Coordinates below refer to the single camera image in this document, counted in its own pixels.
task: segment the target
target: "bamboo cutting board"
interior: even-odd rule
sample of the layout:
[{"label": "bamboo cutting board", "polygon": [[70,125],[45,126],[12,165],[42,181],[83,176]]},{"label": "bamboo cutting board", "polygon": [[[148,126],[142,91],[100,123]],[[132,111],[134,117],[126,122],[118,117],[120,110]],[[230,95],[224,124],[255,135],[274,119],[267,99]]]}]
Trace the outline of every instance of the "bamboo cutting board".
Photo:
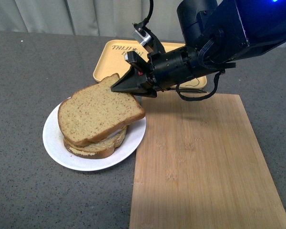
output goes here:
[{"label": "bamboo cutting board", "polygon": [[131,229],[286,229],[286,213],[238,95],[143,98]]}]

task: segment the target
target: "gray countertop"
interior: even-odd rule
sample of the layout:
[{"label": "gray countertop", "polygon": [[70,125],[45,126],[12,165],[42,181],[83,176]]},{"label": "gray countertop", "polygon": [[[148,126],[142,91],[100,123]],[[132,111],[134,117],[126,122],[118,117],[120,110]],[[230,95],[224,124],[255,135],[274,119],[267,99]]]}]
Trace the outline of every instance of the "gray countertop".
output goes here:
[{"label": "gray countertop", "polygon": [[[95,83],[113,39],[0,31],[0,229],[128,228],[135,153],[81,172],[56,163],[42,141],[51,111]],[[286,49],[226,72],[218,92],[240,95],[286,210]]]}]

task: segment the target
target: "sandwich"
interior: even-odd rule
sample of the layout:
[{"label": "sandwich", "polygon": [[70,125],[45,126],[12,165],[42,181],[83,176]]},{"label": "sandwich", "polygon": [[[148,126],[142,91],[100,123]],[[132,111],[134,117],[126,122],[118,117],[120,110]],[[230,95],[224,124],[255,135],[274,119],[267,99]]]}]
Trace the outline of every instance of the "sandwich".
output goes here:
[{"label": "sandwich", "polygon": [[127,126],[145,117],[132,94],[111,91],[118,80],[113,74],[62,102],[58,125],[69,152],[91,159],[108,157],[122,144]]}]

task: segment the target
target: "black cable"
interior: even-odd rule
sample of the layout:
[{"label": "black cable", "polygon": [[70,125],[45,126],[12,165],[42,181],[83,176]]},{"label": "black cable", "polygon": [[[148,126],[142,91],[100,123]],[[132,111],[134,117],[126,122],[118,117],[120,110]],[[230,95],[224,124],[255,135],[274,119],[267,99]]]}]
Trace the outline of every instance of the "black cable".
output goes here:
[{"label": "black cable", "polygon": [[143,26],[145,26],[149,22],[149,19],[151,18],[152,14],[153,14],[153,0],[149,0],[149,12],[147,17],[143,20]]},{"label": "black cable", "polygon": [[178,93],[178,95],[180,96],[180,98],[182,98],[183,100],[185,101],[202,101],[204,99],[208,99],[210,98],[212,95],[215,94],[215,92],[217,91],[217,87],[218,87],[218,81],[219,81],[219,76],[221,75],[221,72],[218,72],[215,77],[214,77],[214,89],[209,93],[209,94],[206,94],[204,96],[200,96],[200,97],[187,97],[187,96],[184,96],[181,94],[180,92],[180,89],[179,89],[179,86],[180,84],[178,84],[176,86],[176,91]]}]

